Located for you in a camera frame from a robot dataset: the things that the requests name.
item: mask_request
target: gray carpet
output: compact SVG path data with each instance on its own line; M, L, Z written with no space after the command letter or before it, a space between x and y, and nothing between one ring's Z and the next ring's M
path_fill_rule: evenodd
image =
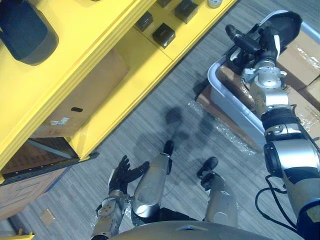
M298 240L289 230L267 221L255 209L255 195L267 184L264 157L254 154L219 121L198 106L194 99L204 87L207 70L232 44L224 28L234 24L247 31L267 14L287 9L320 31L320 1L241 0L163 79L154 91L122 122L98 148L97 159L73 166L50 190L29 204L16 219L24 222L35 240L87 240L94 227L95 208L108 195L107 182L124 154L133 167L150 161L164 143L176 143L173 167L167 177L162 205L202 220L207 194L196 172L210 156L219 159L216 171L231 185L237 196L239 227L276 240ZM281 187L279 180L272 181ZM128 187L133 194L138 181ZM279 196L284 210L294 218L289 201ZM285 222L270 193L260 200L263 211ZM56 221L45 227L39 216L49 208ZM120 231L132 227L124 216Z

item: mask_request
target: small cardboard piece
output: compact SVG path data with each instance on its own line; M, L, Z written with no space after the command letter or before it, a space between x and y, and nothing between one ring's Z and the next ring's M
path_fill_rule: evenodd
M40 219L46 227L49 227L56 220L56 217L53 215L50 209L47 208L41 214Z
M320 75L320 46L300 31L280 55L277 67L287 72L287 84L296 90L305 88Z
M32 138L71 137L128 73L112 49L33 133Z

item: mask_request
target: gray plastic bin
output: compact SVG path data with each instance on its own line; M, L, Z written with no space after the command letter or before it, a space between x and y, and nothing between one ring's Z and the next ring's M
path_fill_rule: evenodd
M278 10L269 14L260 22L263 24L270 16L284 13L286 10ZM320 34L305 22L301 25L301 30L308 34L314 41L320 45ZM234 96L216 76L217 69L224 64L226 56L223 55L208 70L208 80L212 86L210 98L217 104L242 130L263 149L266 144L264 137L265 129L261 120L254 115L236 96Z

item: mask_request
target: silver robot arm segment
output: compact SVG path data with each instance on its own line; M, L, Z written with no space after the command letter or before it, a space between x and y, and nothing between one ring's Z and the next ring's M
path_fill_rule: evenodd
M304 130L283 90L285 72L276 62L263 59L244 69L242 81L250 84L256 111L265 129L265 163L272 176L282 178L297 230L305 239L320 232L319 148Z
M104 199L97 210L97 223L90 240L107 240L119 233L119 226L124 216L128 195L114 190Z

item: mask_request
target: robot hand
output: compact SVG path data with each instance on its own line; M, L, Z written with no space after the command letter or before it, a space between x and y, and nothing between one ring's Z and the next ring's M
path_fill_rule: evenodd
M129 168L129 159L127 155L124 155L118 167L114 170L114 173L109 182L109 195L114 190L119 190L123 192L123 194L127 194L128 183L133 182L141 175L143 175L149 168L149 162L146 161L142 165L132 170Z

